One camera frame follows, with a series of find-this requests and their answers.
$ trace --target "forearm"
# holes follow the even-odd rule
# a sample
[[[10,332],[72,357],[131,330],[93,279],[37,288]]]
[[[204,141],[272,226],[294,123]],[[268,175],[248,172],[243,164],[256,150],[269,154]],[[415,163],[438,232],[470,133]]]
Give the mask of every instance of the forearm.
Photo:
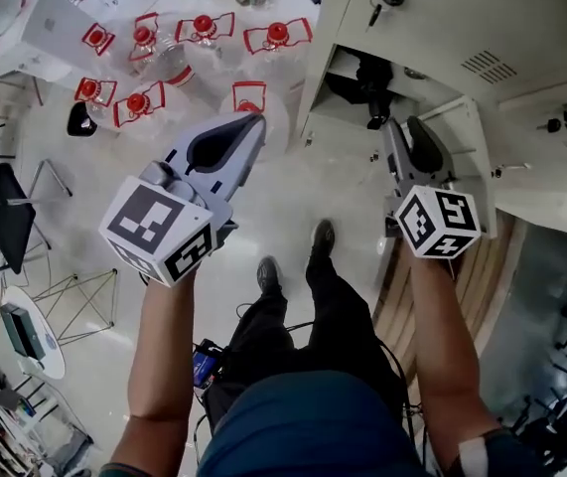
[[[150,281],[128,385],[132,416],[188,421],[193,402],[195,273],[174,288]]]
[[[479,362],[455,294],[455,284],[438,260],[413,256],[410,259],[420,392],[477,394]]]

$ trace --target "shoe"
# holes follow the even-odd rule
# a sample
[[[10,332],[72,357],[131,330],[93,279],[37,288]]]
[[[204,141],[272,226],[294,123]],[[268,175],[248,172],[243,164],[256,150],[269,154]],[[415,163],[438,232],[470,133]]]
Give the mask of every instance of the shoe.
[[[259,283],[259,288],[261,288],[263,294],[281,291],[278,266],[272,256],[265,256],[259,261],[259,266],[256,269],[256,282]]]
[[[334,224],[329,219],[323,219],[314,228],[310,259],[313,257],[330,257],[335,243]]]

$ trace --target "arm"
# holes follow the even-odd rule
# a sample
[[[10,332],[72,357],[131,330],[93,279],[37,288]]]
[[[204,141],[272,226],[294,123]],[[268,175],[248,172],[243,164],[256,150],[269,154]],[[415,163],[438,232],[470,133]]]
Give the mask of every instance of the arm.
[[[459,444],[500,428],[480,398],[480,366],[448,272],[410,252],[418,383],[431,446],[443,470]]]
[[[191,272],[174,288],[150,281],[128,383],[130,418],[111,463],[177,475],[193,403]]]

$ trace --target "white floor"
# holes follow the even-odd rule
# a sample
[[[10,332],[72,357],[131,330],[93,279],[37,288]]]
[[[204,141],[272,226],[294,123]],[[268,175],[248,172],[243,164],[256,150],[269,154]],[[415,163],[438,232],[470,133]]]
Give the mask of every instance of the white floor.
[[[37,207],[37,223],[54,247],[50,253],[53,283],[72,272],[120,270],[115,327],[65,346],[67,374],[60,381],[51,381],[95,441],[91,463],[96,467],[107,461],[127,419],[126,384],[144,293],[137,272],[117,259],[97,226],[122,180],[162,157],[172,137],[151,143],[107,131],[86,140],[68,137],[71,103],[72,92],[52,87],[46,106],[32,107],[24,115],[15,170],[27,187],[38,161],[50,158],[73,190],[71,199]],[[379,140],[372,138],[352,142],[345,131],[317,137],[308,147],[297,143],[282,158],[254,167],[246,186],[232,199],[239,230],[223,249],[206,259],[198,275],[196,342],[208,338],[224,345],[229,341],[238,321],[235,306],[258,296],[255,269],[265,254],[275,255],[282,268],[284,293],[290,300],[288,323],[313,319],[304,267],[312,227],[323,217],[337,224],[337,270],[374,306],[381,262],[376,243],[382,234],[383,197],[391,186],[384,162],[369,161],[379,146]],[[44,174],[37,195],[54,194],[56,188]],[[46,260],[29,263],[27,273],[30,293],[48,286]],[[8,279],[16,284],[26,280],[24,276]],[[98,296],[104,313],[108,302],[108,294]],[[61,302],[51,317],[54,329],[61,330],[79,305],[77,295]],[[81,333],[100,326],[100,319],[87,310],[71,331]],[[304,344],[308,335],[306,329],[295,332],[297,345]],[[1,322],[0,366],[12,381],[20,378],[16,357]],[[201,415],[195,403],[191,426]],[[206,423],[199,438],[203,449],[210,439]],[[189,444],[181,475],[194,475],[196,466],[195,450]]]

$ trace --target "red cap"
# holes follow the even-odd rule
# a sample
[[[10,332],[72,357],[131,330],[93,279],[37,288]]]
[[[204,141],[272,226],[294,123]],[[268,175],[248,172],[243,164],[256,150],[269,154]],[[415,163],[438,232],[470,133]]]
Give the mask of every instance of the red cap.
[[[197,30],[200,34],[203,34],[213,27],[213,20],[210,16],[202,14],[201,16],[195,18],[194,26],[195,30]]]
[[[153,37],[153,33],[148,27],[138,27],[133,32],[133,39],[136,43],[143,44]]]
[[[133,93],[126,100],[126,107],[133,111],[133,113],[140,113],[146,108],[148,102],[147,95],[143,93]]]
[[[101,30],[93,30],[91,34],[88,36],[88,41],[91,44],[100,44],[104,40],[104,32]]]
[[[267,38],[271,43],[274,44],[284,44],[290,38],[290,34],[287,31],[287,25],[285,23],[272,23],[267,27]]]
[[[93,97],[97,92],[97,83],[93,79],[88,79],[82,84],[80,91],[87,98]]]
[[[258,108],[254,102],[250,102],[249,100],[243,100],[239,103],[237,111],[251,111],[253,113],[260,113],[261,110]]]

